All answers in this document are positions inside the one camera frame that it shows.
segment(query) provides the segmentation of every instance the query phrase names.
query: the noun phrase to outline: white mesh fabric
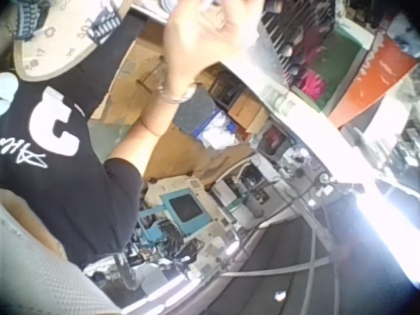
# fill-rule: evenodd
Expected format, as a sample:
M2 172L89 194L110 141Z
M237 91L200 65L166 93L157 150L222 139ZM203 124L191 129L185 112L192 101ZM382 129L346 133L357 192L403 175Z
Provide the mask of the white mesh fabric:
M18 314L121 314L72 263L29 235L0 204L0 298Z

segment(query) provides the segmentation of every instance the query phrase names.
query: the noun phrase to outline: red object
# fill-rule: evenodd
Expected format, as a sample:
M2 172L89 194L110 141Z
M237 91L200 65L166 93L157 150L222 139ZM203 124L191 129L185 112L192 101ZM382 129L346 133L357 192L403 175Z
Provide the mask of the red object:
M319 100L324 95L327 84L319 74L309 70L306 77L302 80L300 89L312 100Z

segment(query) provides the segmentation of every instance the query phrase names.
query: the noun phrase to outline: screen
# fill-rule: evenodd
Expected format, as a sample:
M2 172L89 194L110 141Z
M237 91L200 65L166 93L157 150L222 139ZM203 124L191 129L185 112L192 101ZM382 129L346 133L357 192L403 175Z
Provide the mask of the screen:
M188 222L203 213L190 194L170 199L169 203L182 222Z

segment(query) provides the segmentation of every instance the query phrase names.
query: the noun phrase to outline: hand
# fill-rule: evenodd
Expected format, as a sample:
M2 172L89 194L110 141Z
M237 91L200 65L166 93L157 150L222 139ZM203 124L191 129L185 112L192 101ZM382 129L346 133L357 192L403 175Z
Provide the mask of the hand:
M179 0L163 34L168 63L167 92L182 96L206 67L242 50L249 26L256 31L263 0L222 0L225 22L220 29L200 23L201 0Z

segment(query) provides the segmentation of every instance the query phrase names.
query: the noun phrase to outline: white logo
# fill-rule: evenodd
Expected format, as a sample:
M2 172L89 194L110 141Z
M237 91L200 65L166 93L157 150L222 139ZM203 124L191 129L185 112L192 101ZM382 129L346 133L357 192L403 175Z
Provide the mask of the white logo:
M72 110L63 104L63 95L51 87L43 93L42 101L35 106L29 120L29 132L33 140L43 149L61 154L74 156L79 149L80 140L64 131L60 137L53 133L57 121L67 123ZM46 154L35 154L29 151L31 144L24 139L0 138L0 154L14 154L18 152L16 163L27 163L46 169L48 165L43 158Z
M63 96L47 87L42 101L35 106L29 120L29 132L33 140L42 148L63 156L74 156L80 140L64 131L61 137L53 134L56 121L68 122L72 110L63 104Z
M29 151L30 143L25 143L25 140L17 140L15 138L1 138L0 139L0 154L13 154L18 150L18 156L16 157L16 163L28 163L30 165L42 167L46 169L48 165L42 160L45 158L45 154L35 154Z

